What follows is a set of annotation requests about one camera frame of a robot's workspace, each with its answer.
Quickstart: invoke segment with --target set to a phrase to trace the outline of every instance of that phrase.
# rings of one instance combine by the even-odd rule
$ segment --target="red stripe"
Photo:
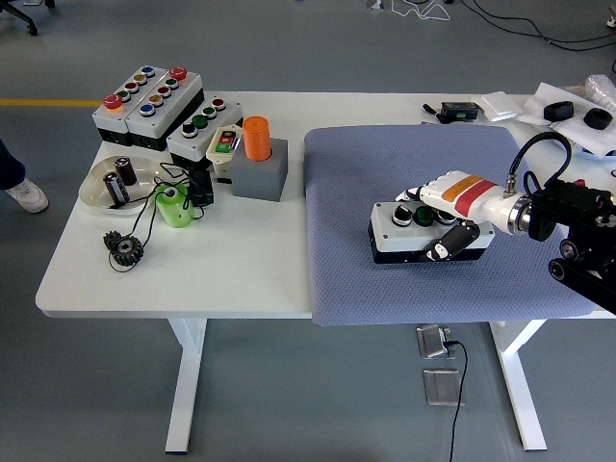
[[[455,210],[464,217],[468,217],[469,210],[471,210],[473,202],[475,202],[478,197],[494,186],[496,186],[496,183],[492,183],[488,180],[481,180],[479,183],[476,183],[464,191],[464,193],[458,198],[455,202]]]

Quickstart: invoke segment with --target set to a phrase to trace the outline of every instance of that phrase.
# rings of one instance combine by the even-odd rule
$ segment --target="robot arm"
[[[536,142],[548,139],[563,143],[567,161],[544,188],[538,186],[532,172],[527,172],[526,192],[515,192],[515,169],[522,156]],[[571,148],[566,139],[556,133],[542,134],[523,147],[509,171],[506,188],[475,175],[451,171],[426,185],[406,190],[397,200],[419,200],[459,218],[464,227],[489,221],[506,234],[528,234],[538,242],[545,241],[557,224],[568,226],[568,235],[560,244],[562,258],[550,261],[550,274],[616,314],[616,207],[611,192],[587,188],[579,180],[568,183],[558,179],[570,160]],[[535,192],[530,191],[528,179],[535,183]],[[461,233],[460,225],[427,249],[423,260],[447,260],[464,248],[459,248],[461,245],[468,245],[469,233]]]

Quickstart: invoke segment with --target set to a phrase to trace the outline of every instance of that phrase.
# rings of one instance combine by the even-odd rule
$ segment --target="jeans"
[[[0,190],[9,190],[26,177],[26,167],[11,155],[0,140]]]

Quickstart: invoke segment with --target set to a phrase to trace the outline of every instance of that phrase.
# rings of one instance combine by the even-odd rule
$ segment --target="yellow floor line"
[[[53,108],[97,108],[100,101],[88,99],[0,99],[0,106],[40,106]]]

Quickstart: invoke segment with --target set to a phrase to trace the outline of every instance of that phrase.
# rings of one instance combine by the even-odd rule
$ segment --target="orange cylinder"
[[[242,125],[244,149],[251,161],[262,162],[271,156],[270,123],[260,115],[247,118]]]

